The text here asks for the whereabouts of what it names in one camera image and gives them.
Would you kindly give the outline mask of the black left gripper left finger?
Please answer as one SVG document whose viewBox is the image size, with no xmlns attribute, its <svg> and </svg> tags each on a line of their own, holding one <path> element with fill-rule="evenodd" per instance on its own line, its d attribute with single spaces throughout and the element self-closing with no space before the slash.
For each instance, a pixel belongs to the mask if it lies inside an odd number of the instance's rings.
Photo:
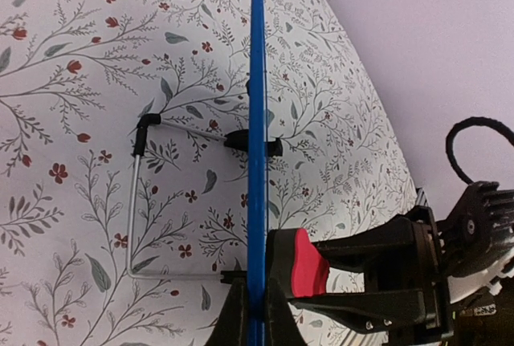
<svg viewBox="0 0 514 346">
<path fill-rule="evenodd" d="M 248 291 L 243 279 L 236 279 L 205 346 L 244 346 L 248 335 Z"/>
</svg>

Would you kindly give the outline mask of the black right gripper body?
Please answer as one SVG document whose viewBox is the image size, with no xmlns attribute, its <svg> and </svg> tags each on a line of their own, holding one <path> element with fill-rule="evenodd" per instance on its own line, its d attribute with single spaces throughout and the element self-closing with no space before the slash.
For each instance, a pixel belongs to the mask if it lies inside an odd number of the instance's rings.
<svg viewBox="0 0 514 346">
<path fill-rule="evenodd" d="M 414 285 L 422 288 L 425 319 L 415 324 L 414 344 L 445 340 L 454 333 L 451 300 L 443 269 L 442 246 L 431 208 L 415 206 L 406 214 L 412 222 L 417 270 Z"/>
</svg>

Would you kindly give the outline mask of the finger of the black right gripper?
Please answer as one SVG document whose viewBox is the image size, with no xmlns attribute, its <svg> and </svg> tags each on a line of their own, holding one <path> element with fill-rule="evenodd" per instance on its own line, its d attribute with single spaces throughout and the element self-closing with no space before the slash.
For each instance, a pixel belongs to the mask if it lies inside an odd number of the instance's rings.
<svg viewBox="0 0 514 346">
<path fill-rule="evenodd" d="M 294 238 L 297 230 L 271 230 L 267 236 L 267 276 L 291 282 L 294 263 Z M 310 242 L 328 261 L 330 268 L 361 273 L 365 264 L 388 250 L 414 242 L 411 223 L 406 218 L 393 218 L 374 229 L 353 236 Z"/>
<path fill-rule="evenodd" d="M 421 289 L 293 295 L 293 306 L 327 316 L 349 328 L 401 328 L 426 322 Z"/>
</svg>

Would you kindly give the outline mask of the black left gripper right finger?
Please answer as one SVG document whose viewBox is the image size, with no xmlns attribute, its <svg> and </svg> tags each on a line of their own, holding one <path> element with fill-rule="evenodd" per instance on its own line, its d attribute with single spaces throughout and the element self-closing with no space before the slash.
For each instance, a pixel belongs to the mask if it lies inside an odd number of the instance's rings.
<svg viewBox="0 0 514 346">
<path fill-rule="evenodd" d="M 267 281 L 264 303 L 265 344 L 306 346 L 296 325 L 285 294 L 275 279 Z"/>
</svg>

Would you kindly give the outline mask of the red whiteboard eraser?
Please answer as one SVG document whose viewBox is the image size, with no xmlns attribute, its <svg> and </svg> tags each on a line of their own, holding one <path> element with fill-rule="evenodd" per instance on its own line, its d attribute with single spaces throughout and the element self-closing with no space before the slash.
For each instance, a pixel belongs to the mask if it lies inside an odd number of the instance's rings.
<svg viewBox="0 0 514 346">
<path fill-rule="evenodd" d="M 330 266 L 310 242 L 305 229 L 297 230 L 294 238 L 294 251 L 291 276 L 292 296 L 294 298 L 310 298 L 325 294 Z"/>
</svg>

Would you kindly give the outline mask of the blue framed whiteboard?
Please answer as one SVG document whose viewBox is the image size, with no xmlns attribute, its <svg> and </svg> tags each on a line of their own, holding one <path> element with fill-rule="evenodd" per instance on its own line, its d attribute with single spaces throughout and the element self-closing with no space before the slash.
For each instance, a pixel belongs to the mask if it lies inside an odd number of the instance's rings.
<svg viewBox="0 0 514 346">
<path fill-rule="evenodd" d="M 251 0 L 251 50 L 248 142 L 247 343 L 265 344 L 265 234 L 266 234 L 266 55 L 264 2 Z"/>
</svg>

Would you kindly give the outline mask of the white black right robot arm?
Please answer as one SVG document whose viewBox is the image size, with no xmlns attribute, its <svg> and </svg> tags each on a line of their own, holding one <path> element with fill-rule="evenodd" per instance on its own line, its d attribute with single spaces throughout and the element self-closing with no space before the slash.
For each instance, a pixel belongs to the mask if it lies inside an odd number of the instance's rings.
<svg viewBox="0 0 514 346">
<path fill-rule="evenodd" d="M 476 295 L 456 283 L 513 272 L 513 192 L 470 184 L 447 218 L 415 206 L 373 229 L 314 242 L 303 228 L 267 236 L 267 277 L 287 305 L 391 345 L 450 337 L 454 311 Z"/>
</svg>

